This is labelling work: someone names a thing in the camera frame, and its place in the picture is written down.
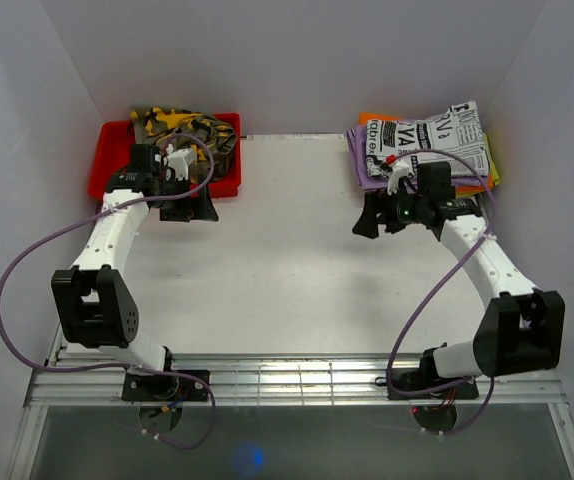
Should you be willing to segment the newspaper print trousers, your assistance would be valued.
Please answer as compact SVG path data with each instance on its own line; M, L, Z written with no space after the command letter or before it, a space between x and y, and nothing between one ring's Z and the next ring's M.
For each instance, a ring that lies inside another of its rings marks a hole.
M359 124L366 127L366 162L372 178L383 179L380 166L388 155L406 157L413 167L420 163L447 161L452 176L467 178L475 169L489 175L490 154L474 101L452 105L441 114L424 120L409 120L363 112Z

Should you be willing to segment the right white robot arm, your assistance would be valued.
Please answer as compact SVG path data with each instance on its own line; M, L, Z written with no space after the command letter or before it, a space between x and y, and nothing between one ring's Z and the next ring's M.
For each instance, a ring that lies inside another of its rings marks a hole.
M464 271L486 310L472 339L426 350L413 371L386 368L396 398L441 397L484 375L488 378L558 366L565 303L543 291L513 264L493 235L490 221L470 199L459 199L448 161L413 167L390 156L386 190L366 193L354 234L369 239L418 224L430 230L457 260L447 273Z

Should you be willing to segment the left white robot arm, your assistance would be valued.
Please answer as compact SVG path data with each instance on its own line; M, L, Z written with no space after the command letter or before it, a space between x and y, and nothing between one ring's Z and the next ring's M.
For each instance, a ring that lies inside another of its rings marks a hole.
M128 384L145 397L178 397L181 382L168 348L140 330L140 314L123 278L138 228L150 210L162 221L216 221L209 189L192 188L196 147L134 144L126 166L113 173L102 198L103 218L94 224L82 253L51 280L68 342L98 350L126 364Z

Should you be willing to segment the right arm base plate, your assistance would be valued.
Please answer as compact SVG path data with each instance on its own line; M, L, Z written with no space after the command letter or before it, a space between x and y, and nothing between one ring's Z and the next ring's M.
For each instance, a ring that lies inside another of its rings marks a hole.
M475 400L479 397L476 381L460 383L446 388L456 378L441 378L433 373L423 373L420 368L395 369L393 388L387 387L389 400Z

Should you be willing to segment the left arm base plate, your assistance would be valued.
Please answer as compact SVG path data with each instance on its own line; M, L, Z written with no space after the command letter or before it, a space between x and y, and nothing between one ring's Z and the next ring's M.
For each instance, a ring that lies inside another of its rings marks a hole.
M202 402L208 400L208 370L181 370L182 378L127 373L121 399L126 402Z

